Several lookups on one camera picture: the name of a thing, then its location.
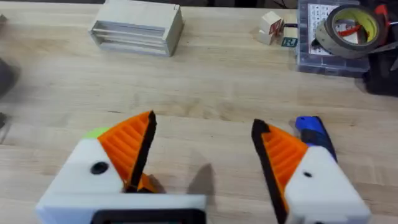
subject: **plastic storage box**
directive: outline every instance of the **plastic storage box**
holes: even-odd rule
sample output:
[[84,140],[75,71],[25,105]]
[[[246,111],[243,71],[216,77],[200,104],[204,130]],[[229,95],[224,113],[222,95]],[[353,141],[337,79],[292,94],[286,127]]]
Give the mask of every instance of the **plastic storage box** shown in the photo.
[[359,4],[358,1],[350,0],[336,0],[336,1],[322,1],[322,0],[299,0],[297,21],[298,21],[298,45],[297,53],[297,70],[300,72],[319,73],[324,75],[335,75],[344,77],[361,77],[364,72],[369,70],[368,57],[359,59],[345,59],[330,54],[322,54],[321,52],[314,52],[311,50],[311,41],[308,31],[316,29],[316,22],[320,22],[327,17],[326,11],[316,11],[313,13],[314,4],[324,5],[324,9],[330,5],[330,10],[344,4]]

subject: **wooden tabletop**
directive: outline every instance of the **wooden tabletop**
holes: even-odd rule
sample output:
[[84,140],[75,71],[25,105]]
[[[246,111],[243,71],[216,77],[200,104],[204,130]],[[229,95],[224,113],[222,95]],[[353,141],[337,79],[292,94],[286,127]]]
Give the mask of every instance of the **wooden tabletop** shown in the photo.
[[146,110],[158,127],[145,173],[168,193],[207,194],[209,223],[276,223],[251,125],[293,133],[300,115],[323,119],[373,223],[398,223],[398,99],[295,72],[292,49],[252,37],[268,9],[183,7],[165,58],[97,48],[87,28],[99,7],[0,2],[0,57],[20,74],[0,99],[11,116],[0,132],[0,223],[38,223],[34,205],[79,139]]

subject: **small white cube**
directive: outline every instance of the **small white cube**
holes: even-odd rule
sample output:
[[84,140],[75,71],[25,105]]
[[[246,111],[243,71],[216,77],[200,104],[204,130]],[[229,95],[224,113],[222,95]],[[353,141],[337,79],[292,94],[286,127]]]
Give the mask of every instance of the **small white cube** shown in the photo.
[[282,18],[273,11],[264,14],[260,20],[260,30],[263,30],[267,34],[273,34],[278,32],[282,25]]
[[256,37],[259,42],[267,45],[272,43],[273,38],[274,34],[268,34],[268,32],[265,32],[264,30],[259,30]]

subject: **orange gripper pad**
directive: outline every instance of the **orange gripper pad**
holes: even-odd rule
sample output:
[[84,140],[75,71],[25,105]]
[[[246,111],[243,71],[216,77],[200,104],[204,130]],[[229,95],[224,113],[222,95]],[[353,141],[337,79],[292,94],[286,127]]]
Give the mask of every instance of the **orange gripper pad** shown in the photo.
[[287,182],[293,176],[308,146],[277,127],[268,125],[268,128],[270,132],[263,133],[261,136],[278,189],[283,196]]
[[289,206],[284,198],[287,183],[306,153],[308,146],[289,133],[255,119],[252,140],[279,224],[285,223]]
[[142,171],[155,130],[155,113],[147,111],[117,124],[98,137],[127,192],[137,192],[143,188],[154,192]]

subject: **small wooden block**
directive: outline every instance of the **small wooden block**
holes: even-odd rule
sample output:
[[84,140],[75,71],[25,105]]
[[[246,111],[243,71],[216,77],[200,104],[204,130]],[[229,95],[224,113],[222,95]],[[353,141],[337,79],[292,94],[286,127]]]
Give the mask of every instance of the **small wooden block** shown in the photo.
[[273,11],[266,13],[261,17],[260,30],[273,34],[279,30],[282,23],[282,18]]
[[267,44],[270,45],[272,43],[272,40],[274,38],[274,34],[268,34],[268,32],[265,32],[263,30],[259,30],[259,32],[257,33],[257,37],[256,39],[263,43],[263,44]]
[[299,42],[297,38],[297,28],[294,27],[285,27],[284,28],[284,38],[282,39],[283,47],[295,47]]

